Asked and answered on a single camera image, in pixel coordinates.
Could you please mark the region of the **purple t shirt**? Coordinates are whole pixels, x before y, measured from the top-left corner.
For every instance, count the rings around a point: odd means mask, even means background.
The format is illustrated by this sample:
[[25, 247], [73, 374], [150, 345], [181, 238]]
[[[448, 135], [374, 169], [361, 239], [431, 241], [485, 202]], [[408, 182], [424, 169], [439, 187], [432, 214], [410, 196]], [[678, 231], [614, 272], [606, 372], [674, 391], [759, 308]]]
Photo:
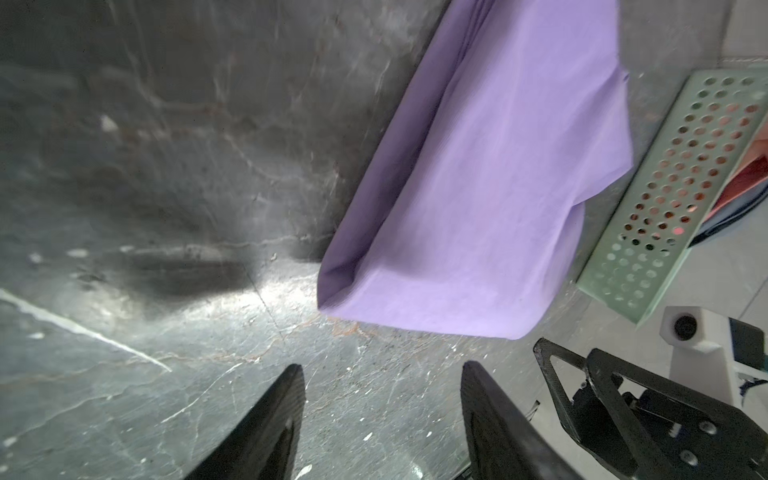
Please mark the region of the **purple t shirt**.
[[632, 167], [615, 1], [453, 1], [324, 258], [340, 319], [516, 340]]

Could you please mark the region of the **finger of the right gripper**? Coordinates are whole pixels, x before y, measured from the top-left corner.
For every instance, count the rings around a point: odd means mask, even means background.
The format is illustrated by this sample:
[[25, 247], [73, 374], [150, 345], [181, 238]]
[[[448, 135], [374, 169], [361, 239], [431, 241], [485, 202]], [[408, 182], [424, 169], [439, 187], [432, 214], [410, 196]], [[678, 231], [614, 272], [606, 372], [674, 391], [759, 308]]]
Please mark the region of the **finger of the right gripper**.
[[[586, 426], [588, 413], [598, 403], [586, 375], [586, 359], [545, 338], [540, 338], [535, 343], [533, 353], [552, 397], [561, 426], [577, 444], [583, 444], [583, 440], [590, 437]], [[553, 358], [575, 367], [584, 375], [583, 385], [574, 394], [576, 400], [566, 393], [552, 363]]]

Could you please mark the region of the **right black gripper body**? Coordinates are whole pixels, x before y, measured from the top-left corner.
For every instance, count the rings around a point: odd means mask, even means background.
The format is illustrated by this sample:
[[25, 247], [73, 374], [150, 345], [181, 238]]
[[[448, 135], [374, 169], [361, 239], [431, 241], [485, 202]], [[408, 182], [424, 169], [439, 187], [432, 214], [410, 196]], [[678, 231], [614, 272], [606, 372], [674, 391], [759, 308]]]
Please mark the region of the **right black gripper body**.
[[620, 479], [764, 479], [767, 433], [742, 411], [601, 350], [577, 356], [577, 443]]

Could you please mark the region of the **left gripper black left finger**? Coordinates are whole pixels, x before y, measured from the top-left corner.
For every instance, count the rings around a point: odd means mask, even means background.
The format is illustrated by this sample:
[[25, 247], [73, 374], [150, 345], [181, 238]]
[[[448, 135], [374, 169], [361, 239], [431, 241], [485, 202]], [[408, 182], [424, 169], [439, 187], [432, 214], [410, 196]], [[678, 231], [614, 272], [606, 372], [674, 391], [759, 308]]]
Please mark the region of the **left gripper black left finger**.
[[302, 366], [291, 364], [189, 479], [292, 477], [306, 401]]

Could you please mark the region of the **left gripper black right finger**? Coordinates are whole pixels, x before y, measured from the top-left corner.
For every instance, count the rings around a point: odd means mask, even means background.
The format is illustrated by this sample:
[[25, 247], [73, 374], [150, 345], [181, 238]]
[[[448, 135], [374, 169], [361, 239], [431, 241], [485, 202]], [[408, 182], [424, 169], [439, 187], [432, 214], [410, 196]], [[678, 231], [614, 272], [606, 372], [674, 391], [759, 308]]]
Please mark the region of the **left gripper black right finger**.
[[578, 479], [477, 361], [463, 365], [460, 397], [475, 479]]

